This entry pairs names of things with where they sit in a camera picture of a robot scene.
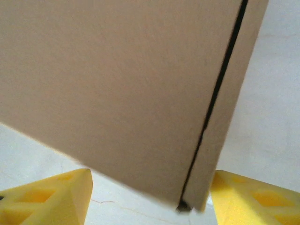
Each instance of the white surface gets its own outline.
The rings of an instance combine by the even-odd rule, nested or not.
[[[218,169],[300,192],[300,1],[270,0]],[[80,168],[69,158],[0,126],[0,189]],[[93,172],[86,225],[217,224],[178,215]]]

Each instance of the crack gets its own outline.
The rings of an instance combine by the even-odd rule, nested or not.
[[[131,209],[131,208],[123,207],[123,206],[121,206],[120,204],[118,204],[117,202],[114,202],[114,201],[102,201],[102,202],[99,202],[99,201],[97,201],[97,200],[95,200],[95,199],[91,199],[91,201],[96,202],[96,203],[99,203],[99,204],[103,204],[103,203],[115,203],[115,204],[117,204],[117,207],[118,207],[118,208],[123,209],[123,210],[128,210],[128,211],[134,212],[134,213],[136,213],[136,214],[143,215],[143,216],[148,217],[148,218],[152,218],[152,219],[157,219],[157,220],[159,220],[159,221],[163,221],[163,222],[165,222],[165,223],[169,223],[169,224],[173,224],[173,225],[182,225],[182,224],[173,223],[173,222],[171,222],[171,221],[164,220],[164,219],[161,219],[161,218],[153,217],[153,216],[150,216],[150,215],[148,215],[148,214],[139,212],[139,211],[137,211],[137,210],[133,210],[133,209]]]
[[[6,173],[3,172],[3,171],[0,171],[0,173],[4,174],[5,176],[9,177],[9,178],[12,179],[12,180],[18,181],[18,179],[16,179],[15,177],[10,176],[10,175],[8,175],[8,174],[6,174]]]
[[[91,199],[91,201],[96,202],[96,203],[99,203],[99,204],[103,204],[103,203],[116,203],[116,202],[114,202],[114,201],[103,201],[103,202],[99,202],[99,201],[97,201],[97,200],[95,200],[95,199]]]

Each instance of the brown cardboard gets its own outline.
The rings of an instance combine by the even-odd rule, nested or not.
[[[0,121],[177,204],[240,3],[0,1]],[[245,70],[235,75],[242,80]],[[222,122],[229,124],[235,101]],[[222,141],[227,126],[215,128]],[[218,159],[206,157],[212,165]],[[209,179],[187,185],[192,206],[204,199],[190,201],[198,195],[190,187],[203,187],[202,196],[212,168],[198,171]]]
[[[249,0],[183,199],[203,209],[268,0]]]

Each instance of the yellow foam block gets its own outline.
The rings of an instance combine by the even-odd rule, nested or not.
[[[83,225],[93,181],[78,169],[0,192],[0,225]]]
[[[300,193],[225,171],[210,191],[219,225],[300,225]]]

